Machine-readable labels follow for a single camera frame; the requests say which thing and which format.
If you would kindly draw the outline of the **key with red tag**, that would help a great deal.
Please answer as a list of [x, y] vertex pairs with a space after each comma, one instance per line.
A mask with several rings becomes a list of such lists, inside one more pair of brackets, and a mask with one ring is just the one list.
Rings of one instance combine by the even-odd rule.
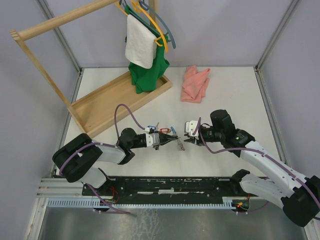
[[172, 130], [168, 127], [164, 127], [164, 128], [161, 128], [159, 131], [164, 134], [169, 134]]

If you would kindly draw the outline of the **key with blue window tag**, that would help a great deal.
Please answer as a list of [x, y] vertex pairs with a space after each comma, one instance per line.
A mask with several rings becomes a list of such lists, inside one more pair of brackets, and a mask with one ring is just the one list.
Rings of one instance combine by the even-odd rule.
[[148, 125], [145, 128], [145, 131], [148, 133], [155, 133], [159, 131], [159, 123], [157, 123], [156, 125]]

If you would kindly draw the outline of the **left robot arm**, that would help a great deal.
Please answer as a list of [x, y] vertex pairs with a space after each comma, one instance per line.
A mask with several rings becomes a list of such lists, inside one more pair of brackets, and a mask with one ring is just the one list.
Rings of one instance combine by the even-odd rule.
[[94, 141], [86, 133], [81, 133], [56, 151], [52, 160], [59, 168], [59, 175], [69, 183], [88, 184], [99, 195], [106, 195], [111, 189], [111, 183], [102, 170], [94, 167], [96, 162], [124, 165], [135, 156], [133, 149], [152, 147], [157, 150], [178, 138], [154, 129], [137, 134], [132, 128], [125, 128], [117, 143], [112, 145]]

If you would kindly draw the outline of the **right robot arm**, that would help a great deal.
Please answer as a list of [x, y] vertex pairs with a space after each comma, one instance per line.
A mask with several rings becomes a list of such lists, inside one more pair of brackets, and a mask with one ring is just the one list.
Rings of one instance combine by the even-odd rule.
[[257, 177], [248, 170], [238, 170], [229, 183], [236, 196], [244, 192], [256, 195], [278, 206], [294, 224], [305, 227], [320, 212], [320, 179], [307, 177], [274, 158], [247, 131], [236, 128], [225, 109], [210, 114], [212, 124], [201, 119], [184, 125], [185, 142], [207, 147], [221, 143], [221, 152], [230, 152], [259, 169], [266, 178]]

